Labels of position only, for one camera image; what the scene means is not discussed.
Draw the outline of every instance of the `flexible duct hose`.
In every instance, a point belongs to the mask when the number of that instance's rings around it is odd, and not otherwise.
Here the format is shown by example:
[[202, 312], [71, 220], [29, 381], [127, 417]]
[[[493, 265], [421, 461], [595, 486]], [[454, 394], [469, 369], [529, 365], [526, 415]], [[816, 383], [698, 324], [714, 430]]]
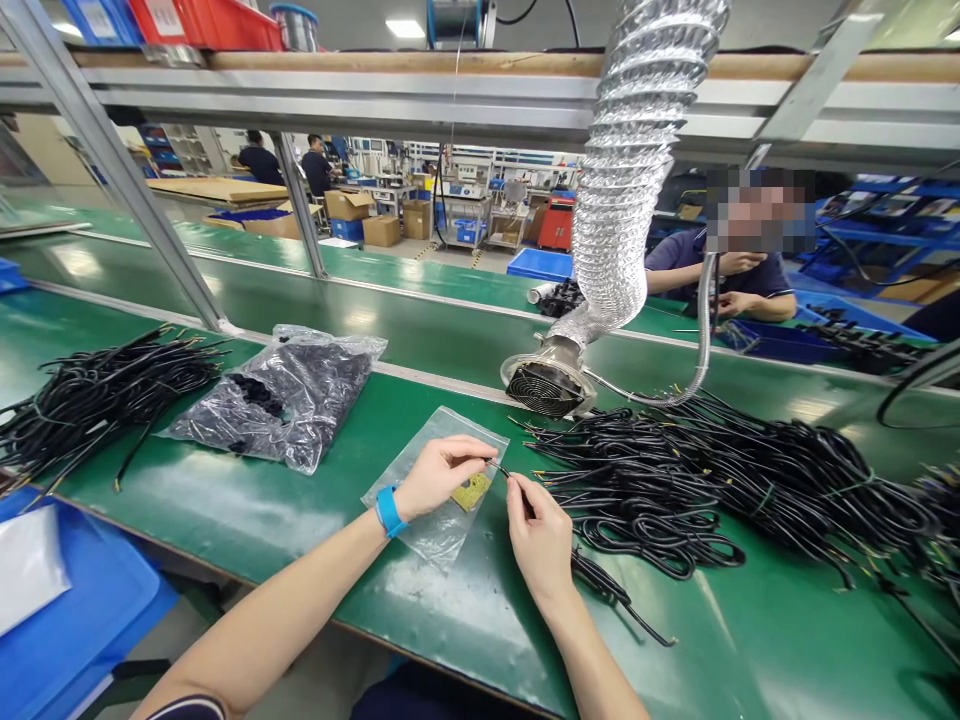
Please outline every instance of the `flexible duct hose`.
[[582, 350], [643, 307], [650, 219], [728, 6], [729, 0], [621, 3], [573, 216], [573, 263], [587, 300], [558, 320], [548, 338], [569, 338]]

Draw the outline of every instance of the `aluminum rail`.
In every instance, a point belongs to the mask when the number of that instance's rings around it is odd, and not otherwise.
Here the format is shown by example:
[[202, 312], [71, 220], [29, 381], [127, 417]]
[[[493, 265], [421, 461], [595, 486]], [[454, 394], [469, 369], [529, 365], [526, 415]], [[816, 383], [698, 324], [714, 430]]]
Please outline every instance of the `aluminum rail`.
[[[580, 152], [596, 100], [585, 77], [285, 70], [86, 68], [106, 106], [159, 122], [256, 126], [407, 140]], [[788, 97], [789, 80], [708, 78], [681, 129], [678, 157], [740, 164]], [[0, 110], [53, 112], [29, 70], [0, 64]], [[916, 174], [960, 152], [960, 84], [841, 82], [799, 142], [769, 165]]]

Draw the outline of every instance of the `blue wristband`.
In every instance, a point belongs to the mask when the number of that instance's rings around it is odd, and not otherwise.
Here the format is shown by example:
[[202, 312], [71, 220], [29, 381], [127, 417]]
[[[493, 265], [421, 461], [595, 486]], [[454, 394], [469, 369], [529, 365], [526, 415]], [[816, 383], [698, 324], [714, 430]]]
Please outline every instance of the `blue wristband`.
[[407, 529], [407, 524], [400, 519], [400, 513], [397, 512], [397, 504], [393, 500], [395, 485], [383, 488], [377, 493], [377, 517], [380, 518], [380, 524], [387, 531], [387, 537], [391, 540]]

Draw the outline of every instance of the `plastic bag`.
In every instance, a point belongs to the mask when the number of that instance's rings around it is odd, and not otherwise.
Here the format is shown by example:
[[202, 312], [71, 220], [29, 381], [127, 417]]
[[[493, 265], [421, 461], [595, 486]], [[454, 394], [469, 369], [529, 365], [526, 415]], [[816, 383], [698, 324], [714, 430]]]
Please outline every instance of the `plastic bag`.
[[[428, 440], [461, 434], [472, 435], [497, 448], [498, 458], [503, 457], [510, 445], [507, 438], [470, 422], [449, 408], [439, 407], [383, 471], [380, 478], [367, 490], [361, 498], [363, 504], [368, 508], [373, 507], [377, 504], [377, 493], [381, 488], [402, 484]], [[496, 481], [496, 473], [496, 469], [487, 467], [485, 474], [492, 481]], [[449, 572], [457, 560], [457, 555], [460, 554], [460, 548], [463, 547], [470, 528], [473, 527], [473, 521], [480, 511], [480, 506], [483, 505], [484, 498], [481, 498], [469, 512], [464, 512], [453, 500], [447, 500], [432, 513], [414, 520], [410, 523], [410, 527], [397, 537], [420, 557], [441, 571]]]
[[0, 523], [0, 635], [70, 589], [57, 509], [45, 505]]
[[282, 460], [312, 475], [386, 347], [377, 337], [277, 325], [273, 342], [158, 435]]

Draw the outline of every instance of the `red bin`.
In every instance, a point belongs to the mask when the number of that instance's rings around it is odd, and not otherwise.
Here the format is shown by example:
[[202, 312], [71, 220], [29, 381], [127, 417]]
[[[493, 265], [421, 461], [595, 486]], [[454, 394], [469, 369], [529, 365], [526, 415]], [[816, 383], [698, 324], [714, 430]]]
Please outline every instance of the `red bin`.
[[237, 0], [129, 0], [151, 45], [282, 52], [280, 27]]

